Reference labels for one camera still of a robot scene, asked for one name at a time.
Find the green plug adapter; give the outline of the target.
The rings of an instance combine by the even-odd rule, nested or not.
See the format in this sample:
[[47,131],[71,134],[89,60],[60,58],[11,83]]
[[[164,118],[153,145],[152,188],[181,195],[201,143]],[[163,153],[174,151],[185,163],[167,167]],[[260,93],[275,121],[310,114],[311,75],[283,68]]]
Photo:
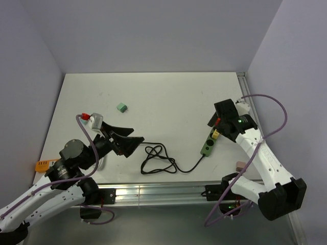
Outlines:
[[117,106],[116,106],[117,110],[120,111],[121,113],[124,113],[125,111],[128,110],[128,106],[124,103],[119,103]]

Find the aluminium mounting rail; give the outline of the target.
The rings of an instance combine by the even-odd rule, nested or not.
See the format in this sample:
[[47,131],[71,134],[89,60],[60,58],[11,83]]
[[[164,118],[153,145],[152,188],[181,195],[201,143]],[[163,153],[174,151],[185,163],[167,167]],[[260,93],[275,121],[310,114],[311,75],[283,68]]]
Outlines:
[[220,181],[98,184],[98,188],[115,188],[115,204],[108,207],[212,204],[201,196],[205,185]]

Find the pink plug adapter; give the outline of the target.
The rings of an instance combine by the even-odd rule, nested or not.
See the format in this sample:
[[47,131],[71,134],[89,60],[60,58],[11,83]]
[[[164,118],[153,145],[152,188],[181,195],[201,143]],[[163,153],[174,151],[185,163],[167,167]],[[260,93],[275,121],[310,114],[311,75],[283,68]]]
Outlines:
[[236,171],[241,172],[246,166],[246,162],[238,161],[236,163]]

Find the aluminium side frame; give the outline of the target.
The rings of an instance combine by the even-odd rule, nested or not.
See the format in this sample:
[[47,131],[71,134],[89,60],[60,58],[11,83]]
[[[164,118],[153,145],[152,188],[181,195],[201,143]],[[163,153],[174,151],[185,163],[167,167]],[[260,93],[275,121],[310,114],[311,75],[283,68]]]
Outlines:
[[[251,94],[248,83],[247,83],[247,79],[246,79],[246,73],[245,72],[237,72],[236,75],[237,75],[237,78],[238,78],[238,81],[239,81],[239,84],[241,87],[242,94],[243,95]],[[253,117],[253,119],[257,123],[261,133],[263,134],[263,130],[262,130],[262,127],[261,127],[261,124],[259,121],[258,114],[256,112],[256,108],[255,108],[253,99],[247,98],[247,99],[245,99],[245,101],[251,106],[250,115]],[[308,244],[305,233],[302,228],[302,225],[300,223],[299,217],[297,215],[297,212],[294,211],[292,213],[289,213],[288,220],[289,220],[290,227],[294,234],[295,244],[301,244],[301,245]]]

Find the yellow plug adapter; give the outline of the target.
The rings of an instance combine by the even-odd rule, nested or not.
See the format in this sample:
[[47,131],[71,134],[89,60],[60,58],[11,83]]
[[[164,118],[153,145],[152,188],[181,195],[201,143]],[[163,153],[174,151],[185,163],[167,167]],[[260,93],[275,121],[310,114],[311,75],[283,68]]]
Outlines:
[[218,136],[219,136],[219,132],[217,130],[214,130],[213,133],[212,133],[211,138],[216,140],[218,138]]

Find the green power strip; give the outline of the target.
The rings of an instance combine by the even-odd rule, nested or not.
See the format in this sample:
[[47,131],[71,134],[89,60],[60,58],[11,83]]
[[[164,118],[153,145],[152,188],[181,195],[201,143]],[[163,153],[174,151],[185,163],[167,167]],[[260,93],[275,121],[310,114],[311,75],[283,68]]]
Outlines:
[[204,143],[204,145],[203,145],[203,147],[202,147],[202,149],[200,151],[200,154],[203,155],[204,157],[209,157],[210,156],[210,154],[212,153],[212,150],[214,148],[214,145],[215,145],[215,143],[217,141],[217,139],[214,140],[214,139],[211,138],[212,133],[213,133],[214,130],[215,130],[214,128],[211,129],[211,131],[210,131],[207,139],[205,140],[205,143]]

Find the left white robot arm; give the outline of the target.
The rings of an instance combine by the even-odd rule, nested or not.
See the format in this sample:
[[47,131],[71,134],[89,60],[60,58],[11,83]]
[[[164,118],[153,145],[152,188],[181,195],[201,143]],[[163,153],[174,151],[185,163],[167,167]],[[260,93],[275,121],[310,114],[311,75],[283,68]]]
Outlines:
[[1,209],[1,244],[19,244],[29,228],[75,205],[92,205],[100,200],[97,183],[83,170],[99,163],[111,151],[128,158],[144,141],[132,137],[132,128],[102,123],[90,145],[70,140],[57,160],[39,181],[16,201]]

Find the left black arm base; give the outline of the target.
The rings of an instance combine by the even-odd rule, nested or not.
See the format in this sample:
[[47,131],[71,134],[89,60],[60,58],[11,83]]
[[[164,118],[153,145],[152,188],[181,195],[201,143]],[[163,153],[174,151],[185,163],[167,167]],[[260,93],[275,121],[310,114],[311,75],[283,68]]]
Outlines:
[[80,218],[85,222],[96,222],[100,216],[104,213],[102,208],[105,205],[115,204],[116,189],[115,188],[101,188],[98,192],[90,199],[86,201],[84,205],[86,206],[98,206],[99,209],[87,208],[84,206],[80,207],[79,215]]

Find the orange power strip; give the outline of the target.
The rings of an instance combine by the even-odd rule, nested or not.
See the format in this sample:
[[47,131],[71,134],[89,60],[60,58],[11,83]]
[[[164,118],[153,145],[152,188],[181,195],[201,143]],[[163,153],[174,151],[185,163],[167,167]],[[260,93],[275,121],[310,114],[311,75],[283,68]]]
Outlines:
[[35,171],[37,173],[45,173],[51,166],[53,166],[58,159],[51,159],[51,160],[43,160],[38,161],[35,164]]

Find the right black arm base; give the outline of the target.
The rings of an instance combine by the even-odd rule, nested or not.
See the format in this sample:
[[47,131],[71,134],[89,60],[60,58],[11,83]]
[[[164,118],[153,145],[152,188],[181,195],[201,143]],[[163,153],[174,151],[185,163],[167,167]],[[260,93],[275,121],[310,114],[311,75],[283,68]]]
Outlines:
[[[218,201],[223,192],[224,187],[222,184],[205,185],[201,196],[205,197],[208,202],[213,202]],[[247,199],[241,195],[234,194],[229,191],[223,198],[222,203],[219,205],[219,209],[222,214],[225,214],[234,208],[239,207],[243,201],[247,201]]]

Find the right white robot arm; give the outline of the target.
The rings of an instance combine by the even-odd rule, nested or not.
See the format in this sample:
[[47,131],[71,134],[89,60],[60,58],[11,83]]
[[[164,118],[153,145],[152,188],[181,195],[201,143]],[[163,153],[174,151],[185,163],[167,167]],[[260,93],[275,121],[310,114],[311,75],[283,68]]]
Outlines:
[[209,121],[214,132],[237,143],[249,156],[245,165],[254,165],[262,183],[243,176],[246,169],[222,178],[218,199],[232,199],[236,195],[258,205],[269,221],[298,210],[303,203],[307,185],[302,178],[296,179],[273,154],[257,123],[249,115],[250,106],[242,101],[227,99],[214,104],[215,114]]

